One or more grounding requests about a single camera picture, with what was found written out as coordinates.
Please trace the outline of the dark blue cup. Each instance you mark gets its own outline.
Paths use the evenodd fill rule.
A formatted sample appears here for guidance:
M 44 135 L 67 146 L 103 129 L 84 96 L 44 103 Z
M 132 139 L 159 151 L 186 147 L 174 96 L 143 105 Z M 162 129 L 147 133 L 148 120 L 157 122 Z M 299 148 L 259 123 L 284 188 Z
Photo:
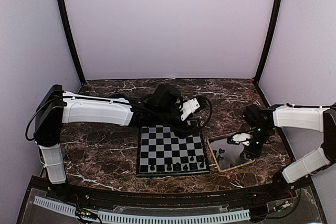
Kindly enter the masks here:
M 114 93 L 113 95 L 110 96 L 112 99 L 119 99 L 119 98 L 126 98 L 127 96 L 123 93 Z

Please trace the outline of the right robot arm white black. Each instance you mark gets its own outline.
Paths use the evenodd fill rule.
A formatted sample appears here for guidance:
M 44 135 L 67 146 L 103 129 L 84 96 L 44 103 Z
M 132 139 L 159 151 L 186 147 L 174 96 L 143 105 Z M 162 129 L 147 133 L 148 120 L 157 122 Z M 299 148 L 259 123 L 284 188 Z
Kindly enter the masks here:
M 240 133 L 233 137 L 233 141 L 244 144 L 245 155 L 250 158 L 261 156 L 262 147 L 275 128 L 292 127 L 323 134 L 320 147 L 273 175 L 272 185 L 268 187 L 271 199 L 280 199 L 301 178 L 335 164 L 335 105 L 303 106 L 287 103 L 261 109 L 252 104 L 243 111 L 243 118 L 251 126 L 252 133 Z

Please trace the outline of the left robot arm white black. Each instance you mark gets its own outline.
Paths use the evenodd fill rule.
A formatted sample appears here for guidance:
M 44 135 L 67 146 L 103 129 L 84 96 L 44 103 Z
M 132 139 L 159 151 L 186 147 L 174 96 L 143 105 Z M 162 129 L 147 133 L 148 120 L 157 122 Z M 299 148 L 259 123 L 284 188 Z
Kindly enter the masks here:
M 54 193 L 61 200 L 69 201 L 74 197 L 74 189 L 67 184 L 61 153 L 63 124 L 88 122 L 143 127 L 162 123 L 178 136 L 189 136 L 203 127 L 188 125 L 187 120 L 206 107 L 213 107 L 208 98 L 185 99 L 180 90 L 169 84 L 161 84 L 141 98 L 128 98 L 119 93 L 110 98 L 79 95 L 55 84 L 29 120 L 25 138 L 38 145 Z

